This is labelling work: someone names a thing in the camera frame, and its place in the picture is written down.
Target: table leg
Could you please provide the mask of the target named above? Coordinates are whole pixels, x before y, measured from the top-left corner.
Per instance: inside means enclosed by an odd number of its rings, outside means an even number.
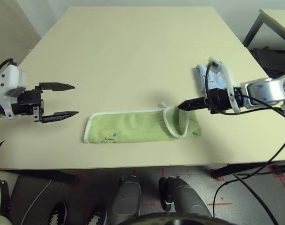
[[[273,21],[267,17],[262,18],[262,22],[271,28],[275,33],[277,33],[285,41],[285,31],[283,31],[279,26],[277,26]]]
[[[212,171],[214,178],[223,177],[229,174],[238,173],[244,170],[250,170],[262,166],[265,163],[231,164],[223,168]]]
[[[65,182],[71,185],[76,185],[79,182],[79,178],[77,176],[61,172],[60,170],[2,170],[2,171],[9,173],[17,173],[19,175],[25,175],[30,177]]]
[[[263,24],[263,15],[260,13],[242,44],[247,48]]]

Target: green towel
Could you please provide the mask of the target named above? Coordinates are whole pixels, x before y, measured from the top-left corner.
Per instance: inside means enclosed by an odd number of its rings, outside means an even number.
[[[99,112],[86,125],[84,142],[139,143],[201,135],[194,111],[177,107],[143,111]]]

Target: sneaker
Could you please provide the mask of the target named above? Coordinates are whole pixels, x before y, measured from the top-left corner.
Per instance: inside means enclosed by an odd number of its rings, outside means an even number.
[[[97,205],[92,211],[85,225],[105,225],[107,222],[107,210],[103,204]]]
[[[49,216],[49,225],[64,225],[67,218],[67,207],[63,202],[54,205]]]

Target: table surface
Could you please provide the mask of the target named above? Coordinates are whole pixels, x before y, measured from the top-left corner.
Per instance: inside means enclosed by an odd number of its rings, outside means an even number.
[[[260,9],[266,17],[272,20],[278,27],[285,31],[285,10],[279,9]]]
[[[0,168],[68,169],[260,162],[285,141],[285,119],[266,110],[239,116],[196,111],[202,136],[146,143],[83,143],[92,113],[158,108],[200,97],[194,68],[217,59],[237,84],[266,77],[211,7],[71,7],[20,65],[28,89],[39,82],[76,87],[44,91],[45,115],[79,111],[54,123],[0,119]],[[276,158],[285,159],[285,149]]]

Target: gray floor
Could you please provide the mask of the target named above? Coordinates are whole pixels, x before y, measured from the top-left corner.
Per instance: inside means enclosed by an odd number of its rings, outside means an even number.
[[[163,212],[158,198],[158,180],[162,176],[180,176],[196,190],[212,212],[212,201],[216,189],[225,180],[234,178],[229,175],[223,180],[216,181],[206,174],[204,167],[197,166],[73,170],[67,172],[80,174],[83,177],[82,185],[71,187],[59,182],[52,182],[33,205],[24,224],[46,225],[48,212],[58,201],[64,201],[68,206],[67,224],[83,224],[84,219],[98,200],[105,201],[110,210],[118,190],[119,178],[127,174],[135,174],[141,182],[141,214]],[[27,208],[47,183],[47,180],[19,177],[12,196],[10,212],[14,225],[20,224]],[[247,183],[268,205],[279,224],[285,225],[285,174],[281,178],[275,178],[272,174],[254,176],[248,179]],[[261,205],[239,182],[222,188],[217,196],[216,203],[218,204],[216,206],[216,217],[218,218],[239,225],[272,224]]]

